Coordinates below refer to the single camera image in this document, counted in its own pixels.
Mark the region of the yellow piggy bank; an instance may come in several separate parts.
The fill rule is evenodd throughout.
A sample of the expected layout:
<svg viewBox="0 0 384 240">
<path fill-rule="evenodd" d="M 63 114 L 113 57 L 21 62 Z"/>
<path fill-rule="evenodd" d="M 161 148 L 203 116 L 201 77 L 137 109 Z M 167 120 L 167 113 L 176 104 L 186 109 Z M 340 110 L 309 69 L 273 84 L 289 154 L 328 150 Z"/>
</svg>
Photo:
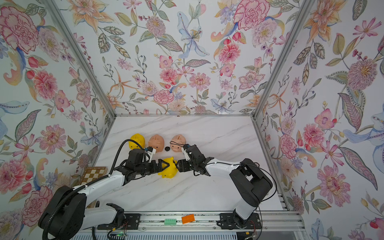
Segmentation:
<svg viewBox="0 0 384 240">
<path fill-rule="evenodd" d="M 131 136 L 129 141 L 130 150 L 144 149 L 146 146 L 145 138 L 140 134 L 134 134 Z"/>
<path fill-rule="evenodd" d="M 169 163 L 170 166 L 166 170 L 164 170 L 162 175 L 159 176 L 162 176 L 162 178 L 172 179 L 178 173 L 176 162 L 173 157 L 166 158 L 164 159 L 164 161 Z"/>
</svg>

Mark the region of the pink piggy bank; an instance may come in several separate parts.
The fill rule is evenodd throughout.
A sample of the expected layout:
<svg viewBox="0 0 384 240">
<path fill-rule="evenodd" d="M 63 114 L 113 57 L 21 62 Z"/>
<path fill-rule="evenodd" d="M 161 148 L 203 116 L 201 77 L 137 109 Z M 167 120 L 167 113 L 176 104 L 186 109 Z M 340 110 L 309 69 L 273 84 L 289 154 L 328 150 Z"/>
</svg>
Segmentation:
<svg viewBox="0 0 384 240">
<path fill-rule="evenodd" d="M 175 153 L 181 153 L 186 143 L 186 138 L 183 135 L 176 135 L 170 141 L 170 148 Z"/>
<path fill-rule="evenodd" d="M 160 135 L 153 135 L 150 138 L 148 145 L 149 147 L 152 147 L 153 149 L 155 149 L 156 153 L 161 153 L 165 148 L 165 140 Z"/>
</svg>

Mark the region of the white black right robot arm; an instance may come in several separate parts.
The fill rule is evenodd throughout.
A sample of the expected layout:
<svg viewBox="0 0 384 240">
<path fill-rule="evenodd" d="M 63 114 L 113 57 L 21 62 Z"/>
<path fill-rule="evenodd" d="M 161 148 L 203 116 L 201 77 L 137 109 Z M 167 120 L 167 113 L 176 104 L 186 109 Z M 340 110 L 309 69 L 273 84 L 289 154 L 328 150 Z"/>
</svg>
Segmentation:
<svg viewBox="0 0 384 240">
<path fill-rule="evenodd" d="M 176 163 L 180 173 L 192 171 L 195 176 L 222 177 L 233 181 L 241 200 L 235 207 L 233 219 L 244 225 L 259 207 L 273 182 L 264 171 L 250 159 L 241 162 L 223 162 L 205 157 L 196 145 L 182 146 L 184 160 Z"/>
</svg>

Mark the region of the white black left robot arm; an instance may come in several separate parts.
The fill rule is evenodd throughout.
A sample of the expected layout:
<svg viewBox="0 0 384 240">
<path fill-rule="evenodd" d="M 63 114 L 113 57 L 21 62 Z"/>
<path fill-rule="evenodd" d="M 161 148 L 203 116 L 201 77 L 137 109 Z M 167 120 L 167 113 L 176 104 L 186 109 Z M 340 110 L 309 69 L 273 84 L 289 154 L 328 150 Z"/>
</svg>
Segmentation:
<svg viewBox="0 0 384 240">
<path fill-rule="evenodd" d="M 134 149 L 119 165 L 96 180 L 76 187 L 60 187 L 47 205 L 38 221 L 43 230 L 42 238 L 53 236 L 55 240 L 69 240 L 79 231 L 108 225 L 113 229 L 128 223 L 125 211 L 117 204 L 88 208 L 92 202 L 128 183 L 152 174 L 161 173 L 170 167 L 164 160 L 153 160 L 155 151 Z"/>
</svg>

